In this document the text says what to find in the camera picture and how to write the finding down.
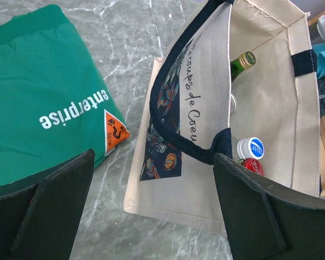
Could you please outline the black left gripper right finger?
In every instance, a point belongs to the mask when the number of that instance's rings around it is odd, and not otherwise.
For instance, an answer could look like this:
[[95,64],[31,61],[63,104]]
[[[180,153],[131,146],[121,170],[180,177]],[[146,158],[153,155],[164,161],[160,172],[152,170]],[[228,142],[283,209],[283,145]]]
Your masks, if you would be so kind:
[[325,259],[325,200],[222,154],[214,178],[233,259]]

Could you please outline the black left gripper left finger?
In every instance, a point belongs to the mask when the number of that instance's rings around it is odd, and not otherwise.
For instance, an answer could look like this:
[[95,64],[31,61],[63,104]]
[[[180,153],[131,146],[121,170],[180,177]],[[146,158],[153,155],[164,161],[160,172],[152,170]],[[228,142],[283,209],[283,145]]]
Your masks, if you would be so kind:
[[0,186],[0,259],[69,259],[94,173],[89,149]]

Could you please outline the dark cola glass bottle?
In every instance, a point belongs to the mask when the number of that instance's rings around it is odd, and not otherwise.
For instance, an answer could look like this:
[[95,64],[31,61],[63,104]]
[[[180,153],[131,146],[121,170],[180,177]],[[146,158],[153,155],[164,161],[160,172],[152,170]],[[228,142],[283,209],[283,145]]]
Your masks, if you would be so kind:
[[238,163],[248,170],[257,173],[260,176],[264,176],[264,169],[259,160],[255,158],[246,158],[239,160]]

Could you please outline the clear water bottle blue cap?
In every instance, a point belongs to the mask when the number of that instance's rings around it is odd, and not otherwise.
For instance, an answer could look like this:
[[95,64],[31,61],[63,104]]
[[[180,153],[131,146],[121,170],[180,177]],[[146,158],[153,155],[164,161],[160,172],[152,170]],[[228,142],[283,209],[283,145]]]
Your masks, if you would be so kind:
[[237,142],[237,154],[240,159],[254,158],[260,160],[264,156],[264,145],[257,137],[241,139]]

